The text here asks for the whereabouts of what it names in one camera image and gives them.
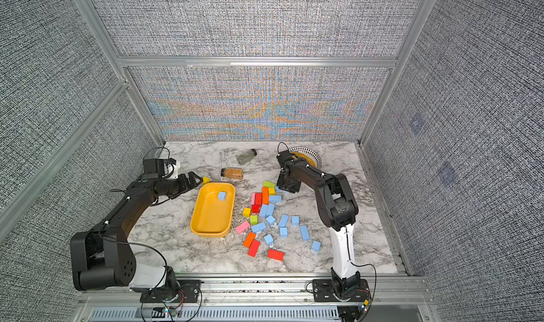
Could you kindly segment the yellow plastic tray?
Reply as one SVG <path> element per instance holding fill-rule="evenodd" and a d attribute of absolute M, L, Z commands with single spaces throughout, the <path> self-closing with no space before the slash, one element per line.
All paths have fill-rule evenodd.
<path fill-rule="evenodd" d="M 218 199 L 218 193 L 225 192 L 226 200 Z M 191 231 L 200 237 L 225 237 L 232 226 L 235 205 L 235 187 L 230 183 L 208 183 L 199 191 L 193 215 Z"/>

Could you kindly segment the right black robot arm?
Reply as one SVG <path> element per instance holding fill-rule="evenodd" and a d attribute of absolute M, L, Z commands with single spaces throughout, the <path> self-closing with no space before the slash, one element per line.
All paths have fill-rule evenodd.
<path fill-rule="evenodd" d="M 318 214 L 329 229 L 332 241 L 332 291 L 341 300 L 351 298 L 362 284 L 361 274 L 353 261 L 358 204 L 347 177 L 341 173 L 325 173 L 289 150 L 279 152 L 276 158 L 281 169 L 277 181 L 279 189 L 297 193 L 304 183 L 314 190 Z"/>

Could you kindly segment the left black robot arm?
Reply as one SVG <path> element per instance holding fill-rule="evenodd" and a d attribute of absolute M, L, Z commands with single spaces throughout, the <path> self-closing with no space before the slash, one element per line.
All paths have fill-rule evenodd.
<path fill-rule="evenodd" d="M 176 292 L 174 271 L 163 258 L 161 267 L 138 264 L 128 235 L 143 212 L 161 196 L 175 199 L 203 184 L 193 172 L 175 179 L 143 179 L 127 186 L 123 199 L 98 224 L 70 240 L 72 278 L 78 291 L 129 287 L 139 292 Z"/>

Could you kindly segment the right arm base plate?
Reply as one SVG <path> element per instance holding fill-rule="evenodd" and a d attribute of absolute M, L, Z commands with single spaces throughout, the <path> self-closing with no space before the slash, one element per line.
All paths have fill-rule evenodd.
<path fill-rule="evenodd" d="M 370 302 L 372 293 L 366 280 L 338 284 L 331 279 L 311 282 L 314 300 L 326 302 Z"/>

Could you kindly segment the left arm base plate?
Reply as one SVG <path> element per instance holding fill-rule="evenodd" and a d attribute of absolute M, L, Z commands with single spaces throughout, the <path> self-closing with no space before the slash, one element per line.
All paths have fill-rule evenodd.
<path fill-rule="evenodd" d="M 196 303 L 201 295 L 200 280 L 177 281 L 173 287 L 143 289 L 140 303 Z"/>

